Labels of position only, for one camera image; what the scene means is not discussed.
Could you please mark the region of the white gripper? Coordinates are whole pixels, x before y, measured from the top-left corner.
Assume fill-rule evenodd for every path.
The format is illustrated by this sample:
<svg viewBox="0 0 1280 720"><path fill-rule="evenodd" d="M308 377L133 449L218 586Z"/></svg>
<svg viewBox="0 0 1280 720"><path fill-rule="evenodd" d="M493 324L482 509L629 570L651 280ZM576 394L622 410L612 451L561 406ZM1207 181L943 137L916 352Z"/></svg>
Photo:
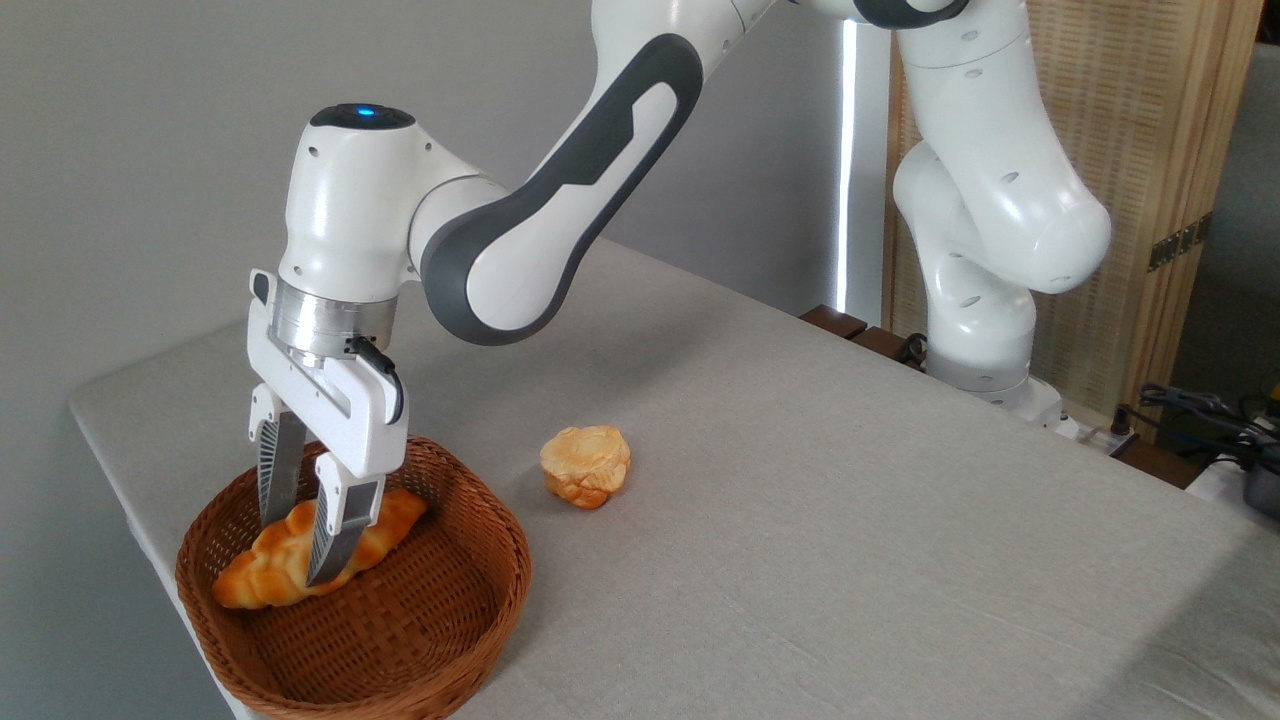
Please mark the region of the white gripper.
<svg viewBox="0 0 1280 720"><path fill-rule="evenodd" d="M297 503L307 432L330 451L315 461L311 588L335 580L364 532L378 523L384 474L404 461L407 418L390 420L403 392L367 360L348 354L306 363L276 338L273 320L282 301L274 295L282 286L270 272L250 272L247 354L262 382L251 397L250 441L257 448L262 527L287 518Z"/></svg>

